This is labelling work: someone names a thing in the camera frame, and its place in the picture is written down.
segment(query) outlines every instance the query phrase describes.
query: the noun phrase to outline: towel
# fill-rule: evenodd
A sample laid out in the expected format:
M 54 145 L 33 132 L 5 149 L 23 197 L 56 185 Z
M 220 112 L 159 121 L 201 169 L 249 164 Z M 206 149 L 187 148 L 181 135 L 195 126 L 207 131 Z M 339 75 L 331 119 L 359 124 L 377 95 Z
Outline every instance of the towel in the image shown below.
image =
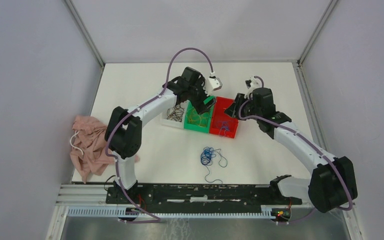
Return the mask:
M 82 149 L 82 152 L 72 147 L 71 161 L 81 176 L 83 183 L 90 173 L 102 175 L 108 164 L 114 164 L 114 158 L 105 155 L 105 131 L 107 126 L 93 116 L 77 115 L 74 119 L 74 131 L 78 131 L 73 145 Z

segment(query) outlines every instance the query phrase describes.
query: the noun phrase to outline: white table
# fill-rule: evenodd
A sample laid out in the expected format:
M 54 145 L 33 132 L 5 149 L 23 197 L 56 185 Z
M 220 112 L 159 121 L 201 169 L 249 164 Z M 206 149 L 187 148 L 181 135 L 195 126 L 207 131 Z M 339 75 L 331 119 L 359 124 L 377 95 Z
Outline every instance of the white table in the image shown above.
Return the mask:
M 264 79 L 271 88 L 278 111 L 286 113 L 300 130 L 311 137 L 304 104 L 290 62 L 213 63 L 216 76 L 223 83 L 214 95 L 234 99 L 246 93 L 245 80 L 251 75 Z M 91 115 L 108 124 L 113 109 L 128 108 L 156 94 L 165 82 L 168 63 L 108 63 L 101 78 Z M 192 67 L 209 75 L 207 63 L 175 63 L 170 80 Z M 160 117 L 150 121 L 142 131 L 140 162 L 135 173 L 141 183 L 205 184 L 207 169 L 200 163 L 204 147 L 221 148 L 228 166 L 221 168 L 218 159 L 210 166 L 208 180 L 221 179 L 225 184 L 268 184 L 276 176 L 290 174 L 309 178 L 310 173 L 284 146 L 259 130 L 255 120 L 239 121 L 236 138 L 177 129 L 161 125 Z M 88 182 L 105 182 L 115 174 L 109 165 L 101 175 L 89 175 Z M 73 182 L 81 182 L 74 170 Z

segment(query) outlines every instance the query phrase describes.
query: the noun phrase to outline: tangled black cable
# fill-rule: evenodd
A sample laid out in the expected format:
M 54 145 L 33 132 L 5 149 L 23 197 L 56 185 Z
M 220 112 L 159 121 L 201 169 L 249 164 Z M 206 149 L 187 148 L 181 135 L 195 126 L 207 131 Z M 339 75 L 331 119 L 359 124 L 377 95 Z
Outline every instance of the tangled black cable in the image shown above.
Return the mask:
M 185 109 L 179 105 L 176 105 L 170 109 L 167 109 L 167 120 L 173 120 L 175 122 L 182 122 Z
M 214 150 L 213 147 L 206 146 L 206 147 L 204 147 L 204 151 L 201 153 L 201 164 L 204 165 L 206 167 L 206 169 L 208 170 L 208 174 L 205 175 L 204 179 L 209 184 L 212 184 L 215 181 L 220 181 L 221 184 L 223 184 L 223 181 L 220 179 L 215 179 L 214 181 L 208 181 L 207 180 L 208 175 L 211 174 L 211 171 L 208 168 L 208 166 L 213 165 L 212 159 L 215 158 L 217 156 L 217 154 L 220 155 L 220 160 L 218 161 L 218 165 L 222 168 L 227 167 L 228 166 L 228 160 L 222 155 L 222 149 L 221 148 Z M 220 163 L 223 159 L 226 161 L 226 165 L 222 165 Z

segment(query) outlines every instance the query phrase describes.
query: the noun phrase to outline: white cord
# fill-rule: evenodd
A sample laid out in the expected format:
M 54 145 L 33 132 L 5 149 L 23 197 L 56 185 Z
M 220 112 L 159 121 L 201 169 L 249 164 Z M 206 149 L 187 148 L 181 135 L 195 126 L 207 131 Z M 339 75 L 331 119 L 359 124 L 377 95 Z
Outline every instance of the white cord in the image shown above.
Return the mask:
M 80 150 L 81 155 L 83 156 L 83 155 L 84 155 L 83 150 L 80 149 L 80 147 L 76 147 L 76 146 L 74 146 L 74 145 L 72 144 L 72 140 L 73 140 L 73 138 L 74 138 L 75 136 L 77 136 L 77 134 L 79 134 L 79 131 L 75 131 L 75 132 L 74 132 L 74 135 L 71 136 L 71 138 L 70 138 L 70 145 L 71 145 L 73 148 Z

